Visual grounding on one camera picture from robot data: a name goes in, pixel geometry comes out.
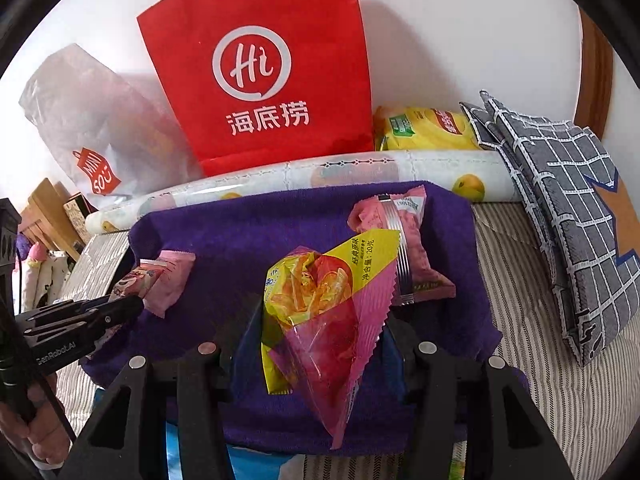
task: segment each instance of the haidilao logo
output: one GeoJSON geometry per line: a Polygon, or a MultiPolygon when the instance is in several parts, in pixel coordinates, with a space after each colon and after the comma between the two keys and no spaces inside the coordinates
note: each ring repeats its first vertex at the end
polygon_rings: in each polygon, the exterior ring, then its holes
{"type": "Polygon", "coordinates": [[[242,101],[276,95],[289,79],[291,53],[272,30],[247,25],[226,34],[213,52],[213,75],[227,94],[242,101]]]}

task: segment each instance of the human hand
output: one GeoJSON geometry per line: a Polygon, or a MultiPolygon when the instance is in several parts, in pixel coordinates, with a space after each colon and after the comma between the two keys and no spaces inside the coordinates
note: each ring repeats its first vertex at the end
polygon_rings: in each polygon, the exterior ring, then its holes
{"type": "MultiPolygon", "coordinates": [[[[57,375],[47,377],[47,382],[55,393],[57,375]]],[[[49,464],[64,462],[69,454],[70,441],[53,406],[37,384],[29,388],[27,396],[38,407],[35,418],[27,425],[9,406],[0,402],[0,431],[18,450],[24,450],[24,442],[27,440],[31,444],[33,455],[39,460],[49,464]]]]}

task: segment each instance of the wooden headboard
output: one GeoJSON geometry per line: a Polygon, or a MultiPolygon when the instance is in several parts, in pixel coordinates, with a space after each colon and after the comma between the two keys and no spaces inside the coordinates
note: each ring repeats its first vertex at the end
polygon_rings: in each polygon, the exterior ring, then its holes
{"type": "Polygon", "coordinates": [[[613,84],[613,49],[602,31],[580,9],[582,68],[574,123],[589,126],[602,140],[609,115],[613,84]]]}
{"type": "Polygon", "coordinates": [[[18,232],[32,243],[42,242],[50,251],[65,251],[78,261],[79,248],[84,244],[62,207],[65,203],[45,178],[29,196],[27,207],[20,213],[18,232]]]}

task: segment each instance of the gray checkered pillow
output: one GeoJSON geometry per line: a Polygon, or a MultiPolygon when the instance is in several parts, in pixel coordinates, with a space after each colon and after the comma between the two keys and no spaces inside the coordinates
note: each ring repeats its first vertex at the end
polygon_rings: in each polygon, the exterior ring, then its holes
{"type": "Polygon", "coordinates": [[[577,357],[585,365],[640,302],[638,255],[618,254],[615,218],[600,197],[603,189],[617,192],[618,172],[590,129],[518,114],[486,92],[481,97],[556,234],[574,298],[577,357]]]}
{"type": "Polygon", "coordinates": [[[568,342],[576,358],[580,360],[580,352],[578,351],[580,340],[576,328],[577,319],[575,316],[574,299],[568,288],[566,269],[560,250],[555,242],[543,209],[538,204],[536,195],[529,185],[529,181],[522,173],[522,169],[516,161],[513,150],[508,145],[500,129],[492,121],[491,115],[489,115],[484,108],[479,108],[467,103],[460,103],[460,108],[466,115],[476,134],[478,146],[500,153],[513,179],[513,183],[520,193],[522,205],[531,220],[536,238],[538,239],[540,252],[546,261],[556,307],[560,314],[562,336],[568,342]]]}

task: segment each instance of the bed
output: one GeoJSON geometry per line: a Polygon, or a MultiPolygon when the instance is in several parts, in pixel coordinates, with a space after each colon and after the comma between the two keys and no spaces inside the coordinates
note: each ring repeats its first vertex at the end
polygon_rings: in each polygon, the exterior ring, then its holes
{"type": "MultiPolygon", "coordinates": [[[[634,318],[602,355],[581,368],[562,341],[558,313],[545,286],[548,278],[522,205],[483,203],[473,210],[479,266],[494,323],[504,334],[497,353],[527,375],[532,399],[575,477],[600,478],[640,416],[640,319],[634,318]]],[[[104,293],[127,247],[126,232],[92,238],[62,297],[104,293]]],[[[77,364],[60,371],[59,384],[68,418],[79,431],[90,415],[95,385],[77,364]]],[[[456,453],[463,455],[463,447],[457,446],[456,453]]],[[[305,456],[299,466],[305,480],[382,480],[395,478],[400,463],[401,456],[305,456]]]]}

